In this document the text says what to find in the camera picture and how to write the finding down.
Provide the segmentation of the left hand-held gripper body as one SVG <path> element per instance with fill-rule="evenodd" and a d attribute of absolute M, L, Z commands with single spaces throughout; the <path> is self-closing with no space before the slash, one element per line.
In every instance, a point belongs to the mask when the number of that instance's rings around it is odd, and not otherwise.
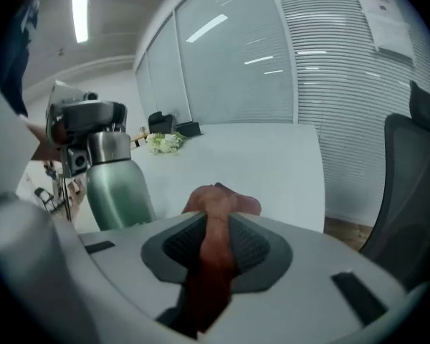
<path fill-rule="evenodd" d="M 87 170 L 85 137 L 98 126 L 89 118 L 98 94 L 55 81 L 47 106 L 47 138 L 60 151 L 62 175 L 75 177 Z"/>

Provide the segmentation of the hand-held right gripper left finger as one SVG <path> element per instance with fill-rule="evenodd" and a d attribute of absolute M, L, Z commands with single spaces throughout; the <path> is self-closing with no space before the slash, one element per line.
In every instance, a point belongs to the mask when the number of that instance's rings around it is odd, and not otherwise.
<path fill-rule="evenodd" d="M 175 318 L 188 266 L 206 217 L 186 213 L 125 229 L 79 235 L 93 262 L 119 293 L 151 318 Z"/>

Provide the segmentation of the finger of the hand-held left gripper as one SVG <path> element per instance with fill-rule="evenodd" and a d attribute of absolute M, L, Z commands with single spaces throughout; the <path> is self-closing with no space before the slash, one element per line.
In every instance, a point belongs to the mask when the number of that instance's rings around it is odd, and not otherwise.
<path fill-rule="evenodd" d="M 95 132 L 112 125 L 125 128 L 127 107 L 118 102 L 87 100 L 62 106 L 65 130 L 69 132 Z"/>

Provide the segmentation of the person's left hand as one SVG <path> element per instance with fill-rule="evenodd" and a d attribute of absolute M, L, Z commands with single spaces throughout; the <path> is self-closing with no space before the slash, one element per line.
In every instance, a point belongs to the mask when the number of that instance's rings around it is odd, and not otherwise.
<path fill-rule="evenodd" d="M 25 120 L 25 123 L 28 130 L 39 141 L 39 145 L 32 156 L 32 160 L 60 161 L 59 150 L 49 143 L 45 127 L 31 123 L 28 120 Z"/>

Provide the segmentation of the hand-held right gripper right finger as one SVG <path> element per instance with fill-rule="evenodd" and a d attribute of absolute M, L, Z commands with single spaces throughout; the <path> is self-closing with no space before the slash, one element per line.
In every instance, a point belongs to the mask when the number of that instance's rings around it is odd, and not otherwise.
<path fill-rule="evenodd" d="M 207 332 L 209 340 L 338 340 L 362 328 L 331 277 L 353 272 L 391 308 L 406 295 L 401 284 L 371 260 L 320 232 L 260 216 L 246 216 L 282 236 L 292 263 L 270 289 L 233 295 Z"/>

